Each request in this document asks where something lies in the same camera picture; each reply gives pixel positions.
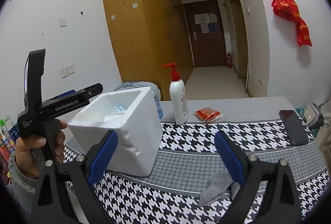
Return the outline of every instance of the red pump cap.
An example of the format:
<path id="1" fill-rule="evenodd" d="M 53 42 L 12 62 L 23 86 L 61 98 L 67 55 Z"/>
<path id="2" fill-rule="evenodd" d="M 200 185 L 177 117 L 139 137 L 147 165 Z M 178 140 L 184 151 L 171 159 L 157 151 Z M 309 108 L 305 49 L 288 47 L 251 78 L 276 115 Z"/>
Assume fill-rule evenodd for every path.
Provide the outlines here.
<path id="1" fill-rule="evenodd" d="M 170 75 L 171 81 L 180 81 L 180 75 L 176 71 L 176 63 L 166 64 L 163 67 L 171 67 L 173 69 Z"/>

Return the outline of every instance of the door handle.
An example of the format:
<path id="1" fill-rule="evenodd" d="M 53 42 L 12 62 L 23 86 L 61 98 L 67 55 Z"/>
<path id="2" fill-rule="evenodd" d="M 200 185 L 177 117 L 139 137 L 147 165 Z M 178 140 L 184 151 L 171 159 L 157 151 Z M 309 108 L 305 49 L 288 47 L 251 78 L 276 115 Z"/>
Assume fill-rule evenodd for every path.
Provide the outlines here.
<path id="1" fill-rule="evenodd" d="M 193 36 L 194 36 L 194 40 L 197 40 L 197 33 L 195 31 L 193 31 Z"/>

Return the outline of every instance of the styrofoam box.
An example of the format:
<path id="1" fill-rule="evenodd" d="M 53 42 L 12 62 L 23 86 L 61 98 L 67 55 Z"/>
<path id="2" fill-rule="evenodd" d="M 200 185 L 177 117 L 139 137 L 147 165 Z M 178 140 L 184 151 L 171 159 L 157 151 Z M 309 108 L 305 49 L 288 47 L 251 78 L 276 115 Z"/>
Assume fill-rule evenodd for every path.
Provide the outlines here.
<path id="1" fill-rule="evenodd" d="M 119 119 L 103 122 L 110 110 L 123 106 Z M 70 120 L 68 126 L 85 152 L 111 129 L 119 143 L 107 169 L 148 176 L 153 168 L 162 127 L 150 87 L 101 94 Z"/>

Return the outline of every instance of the hand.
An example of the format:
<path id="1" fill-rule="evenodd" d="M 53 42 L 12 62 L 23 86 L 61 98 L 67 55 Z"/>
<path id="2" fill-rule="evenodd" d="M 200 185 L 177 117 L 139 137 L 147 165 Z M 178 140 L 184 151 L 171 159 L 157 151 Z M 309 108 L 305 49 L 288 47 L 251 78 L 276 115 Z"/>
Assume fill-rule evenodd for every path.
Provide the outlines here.
<path id="1" fill-rule="evenodd" d="M 60 121 L 60 129 L 65 129 L 68 124 L 64 121 Z M 64 140 L 66 136 L 60 131 L 56 136 L 56 143 L 58 146 L 55 148 L 56 159 L 59 162 L 64 160 Z M 27 137 L 19 138 L 16 141 L 16 164 L 22 174 L 30 179 L 38 179 L 40 171 L 37 168 L 37 164 L 31 154 L 31 149 L 38 149 L 46 144 L 46 138 L 35 134 L 30 134 Z"/>

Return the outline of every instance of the houndstooth tablecloth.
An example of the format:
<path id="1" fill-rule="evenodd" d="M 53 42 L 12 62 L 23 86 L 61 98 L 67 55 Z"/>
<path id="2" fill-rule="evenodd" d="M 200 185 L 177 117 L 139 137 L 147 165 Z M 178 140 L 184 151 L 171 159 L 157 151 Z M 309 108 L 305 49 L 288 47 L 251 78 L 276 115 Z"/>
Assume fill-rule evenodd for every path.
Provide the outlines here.
<path id="1" fill-rule="evenodd" d="M 303 218 L 329 182 L 323 157 L 307 127 L 309 143 L 301 147 L 291 146 L 281 120 L 182 126 L 162 123 L 162 128 L 163 137 L 150 176 L 106 171 L 94 186 L 100 202 L 117 223 L 217 223 L 231 204 L 229 193 L 209 206 L 199 207 L 198 203 L 199 193 L 211 176 L 226 171 L 213 144 L 218 130 L 262 161 L 287 159 L 297 184 Z M 72 138 L 65 148 L 65 161 L 84 153 Z M 265 182 L 260 184 L 245 223 L 256 217 L 265 186 Z"/>

